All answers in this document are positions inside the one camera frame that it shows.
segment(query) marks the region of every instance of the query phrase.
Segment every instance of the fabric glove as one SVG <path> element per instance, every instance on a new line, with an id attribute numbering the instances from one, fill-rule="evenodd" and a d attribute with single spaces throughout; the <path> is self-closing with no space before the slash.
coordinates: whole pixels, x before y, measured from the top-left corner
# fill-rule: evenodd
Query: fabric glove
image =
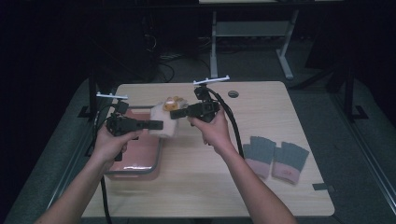
<path id="1" fill-rule="evenodd" d="M 250 145 L 244 145 L 245 161 L 256 175 L 267 178 L 276 143 L 258 136 L 250 137 Z"/>
<path id="2" fill-rule="evenodd" d="M 305 165 L 309 151 L 292 143 L 282 142 L 282 147 L 275 149 L 272 175 L 296 184 Z"/>

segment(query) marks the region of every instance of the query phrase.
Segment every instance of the hand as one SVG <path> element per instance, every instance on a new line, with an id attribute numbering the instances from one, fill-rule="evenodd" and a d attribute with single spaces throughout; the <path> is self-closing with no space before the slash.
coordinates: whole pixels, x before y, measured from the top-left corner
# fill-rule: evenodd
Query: hand
<path id="1" fill-rule="evenodd" d="M 113 136 L 103 125 L 98 131 L 95 149 L 91 155 L 92 159 L 99 160 L 110 168 L 114 162 L 114 158 L 120 153 L 125 152 L 129 140 L 135 139 L 142 131 L 130 132 L 121 136 Z"/>
<path id="2" fill-rule="evenodd" d="M 204 143 L 213 146 L 220 156 L 228 149 L 234 149 L 228 131 L 228 121 L 222 106 L 210 123 L 191 117 L 188 117 L 188 121 L 202 132 Z"/>

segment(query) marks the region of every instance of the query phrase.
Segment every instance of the black controller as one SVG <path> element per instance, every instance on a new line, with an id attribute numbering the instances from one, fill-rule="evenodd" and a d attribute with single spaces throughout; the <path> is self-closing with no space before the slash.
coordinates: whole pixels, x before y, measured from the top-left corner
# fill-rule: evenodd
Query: black controller
<path id="1" fill-rule="evenodd" d="M 180 119 L 184 117 L 196 117 L 204 122 L 210 122 L 216 116 L 219 111 L 219 103 L 215 102 L 209 94 L 209 90 L 206 84 L 194 90 L 194 93 L 201 103 L 195 105 L 189 105 L 187 108 L 173 110 L 170 112 L 171 119 Z"/>
<path id="2" fill-rule="evenodd" d="M 106 127 L 114 136 L 121 136 L 128 132 L 135 132 L 143 129 L 162 130 L 162 120 L 138 120 L 124 117 L 128 104 L 119 101 L 116 110 L 106 119 Z M 117 155 L 115 161 L 122 161 L 122 152 Z"/>

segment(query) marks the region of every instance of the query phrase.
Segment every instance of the forearm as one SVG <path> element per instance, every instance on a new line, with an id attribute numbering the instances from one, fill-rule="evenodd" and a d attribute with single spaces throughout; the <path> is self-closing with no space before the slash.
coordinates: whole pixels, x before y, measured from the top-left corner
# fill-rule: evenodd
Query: forearm
<path id="1" fill-rule="evenodd" d="M 254 174 L 235 151 L 222 156 L 254 223 L 296 223 L 285 204 Z"/>
<path id="2" fill-rule="evenodd" d="M 78 223 L 95 193 L 105 166 L 89 160 L 63 195 L 36 223 Z"/>

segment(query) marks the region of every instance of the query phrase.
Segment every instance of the person's left hand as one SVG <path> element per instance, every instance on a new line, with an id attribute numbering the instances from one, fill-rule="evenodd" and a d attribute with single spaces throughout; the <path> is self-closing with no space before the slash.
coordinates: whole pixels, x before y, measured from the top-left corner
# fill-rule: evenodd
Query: person's left hand
<path id="1" fill-rule="evenodd" d="M 143 131 L 130 132 L 121 136 L 113 136 L 103 125 L 98 131 L 95 149 L 91 155 L 91 159 L 103 162 L 106 169 L 110 168 L 116 156 L 122 151 L 125 152 L 129 140 L 135 139 Z"/>

